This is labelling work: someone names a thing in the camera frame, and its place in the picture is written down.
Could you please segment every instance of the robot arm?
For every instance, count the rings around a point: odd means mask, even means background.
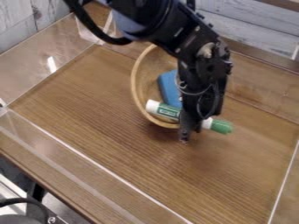
[[[98,0],[113,11],[122,38],[110,38],[94,25],[76,0],[64,0],[81,23],[110,44],[149,41],[177,59],[177,88],[181,91],[180,140],[188,142],[201,121],[220,114],[232,64],[229,49],[212,25],[196,13],[194,1]]]

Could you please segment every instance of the round basket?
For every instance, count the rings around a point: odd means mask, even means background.
[[[148,100],[162,101],[157,78],[160,74],[176,69],[176,59],[164,50],[149,45],[138,56],[130,74],[130,90],[134,104],[145,119],[166,129],[177,129],[178,123],[145,111]]]

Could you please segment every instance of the blue object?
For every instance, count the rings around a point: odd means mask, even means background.
[[[162,73],[157,78],[157,84],[162,95],[162,102],[180,109],[182,104],[178,100],[180,91],[174,85],[176,72],[176,70],[172,70],[170,72]]]

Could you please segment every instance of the green cap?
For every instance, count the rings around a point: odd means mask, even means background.
[[[224,135],[230,133],[233,130],[232,123],[221,120],[212,120],[209,129]]]

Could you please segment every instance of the wooden table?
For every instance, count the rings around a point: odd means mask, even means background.
[[[234,53],[221,115],[234,131],[202,131],[182,145],[137,111],[136,57],[120,51],[93,45],[9,105],[2,155],[92,222],[266,223],[299,136],[297,89],[286,110],[272,97],[297,76]]]

